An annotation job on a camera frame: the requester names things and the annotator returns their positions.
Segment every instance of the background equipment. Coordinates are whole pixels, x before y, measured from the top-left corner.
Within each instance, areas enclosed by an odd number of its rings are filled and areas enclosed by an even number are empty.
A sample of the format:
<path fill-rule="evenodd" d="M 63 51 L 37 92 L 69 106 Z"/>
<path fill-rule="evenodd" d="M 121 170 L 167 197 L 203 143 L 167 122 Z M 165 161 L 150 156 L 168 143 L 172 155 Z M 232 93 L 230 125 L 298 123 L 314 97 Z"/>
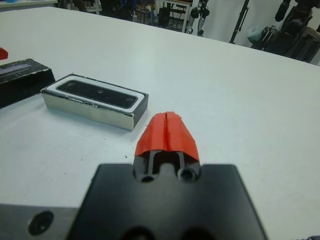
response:
<path fill-rule="evenodd" d="M 190 13 L 190 20 L 186 32 L 188 34 L 193 33 L 192 25 L 194 24 L 195 19 L 200 16 L 197 28 L 197 35 L 203 37 L 204 31 L 202 30 L 203 25 L 205 24 L 206 17 L 209 15 L 210 11 L 207 6 L 208 0 L 199 0 L 198 6 L 193 8 Z"/>

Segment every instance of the black metal plate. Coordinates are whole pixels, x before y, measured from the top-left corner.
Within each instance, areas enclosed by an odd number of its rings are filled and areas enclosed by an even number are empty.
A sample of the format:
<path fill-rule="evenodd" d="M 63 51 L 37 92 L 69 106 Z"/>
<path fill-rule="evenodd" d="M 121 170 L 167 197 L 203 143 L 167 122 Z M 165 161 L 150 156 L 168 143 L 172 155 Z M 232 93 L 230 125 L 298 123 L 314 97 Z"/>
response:
<path fill-rule="evenodd" d="M 141 183 L 129 164 L 102 164 L 69 240 L 266 240 L 233 165 L 203 165 L 196 182 L 179 180 L 171 164 Z"/>

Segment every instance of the red object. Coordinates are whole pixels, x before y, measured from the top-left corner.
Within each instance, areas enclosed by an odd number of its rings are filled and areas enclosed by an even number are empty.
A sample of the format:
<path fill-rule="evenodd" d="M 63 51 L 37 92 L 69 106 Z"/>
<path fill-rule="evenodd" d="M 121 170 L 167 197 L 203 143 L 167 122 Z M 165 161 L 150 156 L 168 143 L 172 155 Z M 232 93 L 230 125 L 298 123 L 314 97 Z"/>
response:
<path fill-rule="evenodd" d="M 0 60 L 4 60 L 8 58 L 8 52 L 0 47 Z"/>
<path fill-rule="evenodd" d="M 173 111 L 153 116 L 137 143 L 134 155 L 154 150 L 183 152 L 199 161 L 195 140 L 181 117 Z"/>

